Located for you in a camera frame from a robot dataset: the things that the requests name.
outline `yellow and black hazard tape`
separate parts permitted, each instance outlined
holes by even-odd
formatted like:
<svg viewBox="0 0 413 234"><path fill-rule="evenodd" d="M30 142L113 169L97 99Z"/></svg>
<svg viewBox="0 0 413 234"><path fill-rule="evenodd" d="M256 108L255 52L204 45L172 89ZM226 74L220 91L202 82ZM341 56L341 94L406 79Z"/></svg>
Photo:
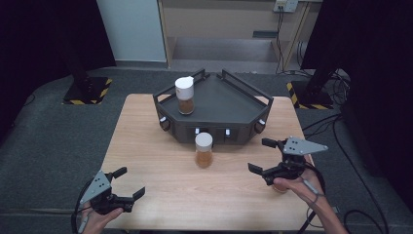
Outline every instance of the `yellow and black hazard tape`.
<svg viewBox="0 0 413 234"><path fill-rule="evenodd" d="M288 88L289 95L291 96L292 104L295 108L299 109L333 109L332 105L329 104L301 104L297 95L295 94L294 88L291 83L287 83L286 87Z"/></svg>
<svg viewBox="0 0 413 234"><path fill-rule="evenodd" d="M81 99L67 99L67 100L64 99L62 104L100 104L103 101L103 98L106 96L107 90L109 89L109 86L111 83L112 83L112 79L107 79L103 90L100 92L99 98L96 98L96 99L81 98Z"/></svg>

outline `wall socket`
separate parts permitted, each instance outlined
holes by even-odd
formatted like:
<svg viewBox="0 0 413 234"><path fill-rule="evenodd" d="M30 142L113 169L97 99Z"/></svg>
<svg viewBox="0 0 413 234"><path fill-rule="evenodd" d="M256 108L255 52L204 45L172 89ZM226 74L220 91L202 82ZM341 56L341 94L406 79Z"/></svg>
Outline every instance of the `wall socket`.
<svg viewBox="0 0 413 234"><path fill-rule="evenodd" d="M277 0L274 12L294 13L297 9L298 0Z"/></svg>

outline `wall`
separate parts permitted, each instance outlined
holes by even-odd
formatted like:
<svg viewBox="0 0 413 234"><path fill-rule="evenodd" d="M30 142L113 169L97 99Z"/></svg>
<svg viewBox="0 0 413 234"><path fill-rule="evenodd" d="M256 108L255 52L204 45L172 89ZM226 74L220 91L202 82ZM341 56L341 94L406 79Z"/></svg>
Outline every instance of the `wall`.
<svg viewBox="0 0 413 234"><path fill-rule="evenodd" d="M157 0L97 0L116 61L167 62Z"/></svg>

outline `wooden table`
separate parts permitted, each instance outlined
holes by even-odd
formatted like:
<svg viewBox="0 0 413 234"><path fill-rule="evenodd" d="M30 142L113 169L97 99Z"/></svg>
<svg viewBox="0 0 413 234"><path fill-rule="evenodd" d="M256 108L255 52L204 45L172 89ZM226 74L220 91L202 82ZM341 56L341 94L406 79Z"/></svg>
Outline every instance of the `wooden table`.
<svg viewBox="0 0 413 234"><path fill-rule="evenodd" d="M267 127L246 145L213 147L207 169L195 164L195 145L181 144L158 124L151 95L129 95L103 161L104 172L128 167L112 181L113 193L146 194L130 214L108 228L127 230L298 230L307 204L284 194L252 174L247 163L268 169L281 160L278 149L261 145L262 137L303 137L288 97L275 97ZM314 224L320 225L315 218Z"/></svg>

